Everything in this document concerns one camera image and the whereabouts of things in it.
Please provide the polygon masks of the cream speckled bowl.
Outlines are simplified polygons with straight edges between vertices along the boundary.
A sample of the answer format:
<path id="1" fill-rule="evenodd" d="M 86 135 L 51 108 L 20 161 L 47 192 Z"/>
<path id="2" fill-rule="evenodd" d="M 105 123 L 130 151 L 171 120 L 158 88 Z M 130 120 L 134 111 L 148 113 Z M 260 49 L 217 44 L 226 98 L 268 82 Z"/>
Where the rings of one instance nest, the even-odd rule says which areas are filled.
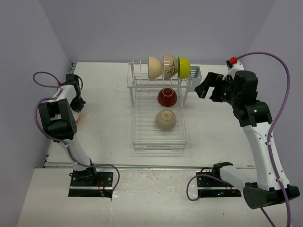
<path id="1" fill-rule="evenodd" d="M 148 79 L 155 80 L 162 75 L 163 64 L 162 61 L 156 57 L 148 57 Z"/>

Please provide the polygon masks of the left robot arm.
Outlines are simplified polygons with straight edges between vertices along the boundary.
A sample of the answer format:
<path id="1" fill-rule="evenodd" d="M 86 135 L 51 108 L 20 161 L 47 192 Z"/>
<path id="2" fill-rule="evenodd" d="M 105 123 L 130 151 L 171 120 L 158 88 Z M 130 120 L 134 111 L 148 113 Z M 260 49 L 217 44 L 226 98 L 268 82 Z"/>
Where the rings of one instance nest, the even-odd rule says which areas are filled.
<path id="1" fill-rule="evenodd" d="M 40 115 L 42 132 L 58 143 L 73 163 L 71 186 L 92 187 L 98 182 L 98 173 L 76 138 L 74 117 L 86 103 L 81 97 L 82 80 L 73 73 L 65 77 L 65 82 L 57 82 L 57 91 L 52 98 L 37 104 L 35 113 Z"/>

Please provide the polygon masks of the lime green bowl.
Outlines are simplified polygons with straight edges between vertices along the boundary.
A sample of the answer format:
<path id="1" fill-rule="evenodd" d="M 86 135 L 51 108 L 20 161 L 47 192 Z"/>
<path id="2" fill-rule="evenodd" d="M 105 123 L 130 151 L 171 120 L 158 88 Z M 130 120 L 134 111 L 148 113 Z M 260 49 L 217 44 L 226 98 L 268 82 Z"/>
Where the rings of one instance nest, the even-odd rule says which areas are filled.
<path id="1" fill-rule="evenodd" d="M 185 57 L 178 57 L 178 77 L 179 79 L 186 79 L 191 74 L 190 61 Z"/>

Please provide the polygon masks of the beige flower pattern bowl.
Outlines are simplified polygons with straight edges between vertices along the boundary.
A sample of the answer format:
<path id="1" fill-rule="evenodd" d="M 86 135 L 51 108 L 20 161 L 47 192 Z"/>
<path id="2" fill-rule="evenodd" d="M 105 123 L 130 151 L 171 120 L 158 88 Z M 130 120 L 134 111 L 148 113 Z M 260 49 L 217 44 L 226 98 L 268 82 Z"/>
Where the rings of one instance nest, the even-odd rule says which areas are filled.
<path id="1" fill-rule="evenodd" d="M 176 126 L 177 118 L 173 111 L 164 109 L 157 113 L 155 123 L 162 131 L 170 131 Z"/>

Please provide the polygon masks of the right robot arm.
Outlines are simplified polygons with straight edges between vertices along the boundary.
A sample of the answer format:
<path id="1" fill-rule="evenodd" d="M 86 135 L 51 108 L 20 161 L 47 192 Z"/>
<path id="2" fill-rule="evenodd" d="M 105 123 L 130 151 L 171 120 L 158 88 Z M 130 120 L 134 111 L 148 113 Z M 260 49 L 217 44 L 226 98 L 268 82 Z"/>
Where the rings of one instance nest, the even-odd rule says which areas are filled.
<path id="1" fill-rule="evenodd" d="M 199 98 L 205 98 L 210 87 L 210 99 L 226 102 L 249 141 L 253 154 L 257 180 L 253 182 L 232 163 L 213 165 L 211 180 L 221 186 L 229 183 L 238 189 L 251 209 L 273 206 L 299 197 L 297 186 L 291 185 L 281 166 L 275 147 L 270 109 L 265 102 L 257 100 L 258 78 L 251 71 L 240 70 L 234 76 L 209 72 L 204 81 L 195 88 Z"/>

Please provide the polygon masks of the beige leaf pattern bowl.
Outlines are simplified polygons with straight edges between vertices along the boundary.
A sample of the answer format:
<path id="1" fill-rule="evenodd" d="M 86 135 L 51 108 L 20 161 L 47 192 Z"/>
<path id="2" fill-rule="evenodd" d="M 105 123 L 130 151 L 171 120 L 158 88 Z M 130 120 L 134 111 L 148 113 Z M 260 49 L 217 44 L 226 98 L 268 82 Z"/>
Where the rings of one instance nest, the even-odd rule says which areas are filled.
<path id="1" fill-rule="evenodd" d="M 163 55 L 163 77 L 169 79 L 178 72 L 178 60 L 171 54 Z"/>

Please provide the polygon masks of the orange bowl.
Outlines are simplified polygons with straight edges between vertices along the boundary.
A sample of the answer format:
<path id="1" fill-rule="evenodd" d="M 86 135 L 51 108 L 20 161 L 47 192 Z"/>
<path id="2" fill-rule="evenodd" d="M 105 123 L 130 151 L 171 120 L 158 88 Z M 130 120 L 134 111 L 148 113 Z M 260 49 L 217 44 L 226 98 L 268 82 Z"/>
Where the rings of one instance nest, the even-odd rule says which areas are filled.
<path id="1" fill-rule="evenodd" d="M 73 117 L 75 119 L 75 122 L 78 123 L 79 120 L 80 120 L 80 114 L 81 114 L 81 112 L 76 112 L 76 111 L 72 110 L 72 114 L 73 114 Z"/>

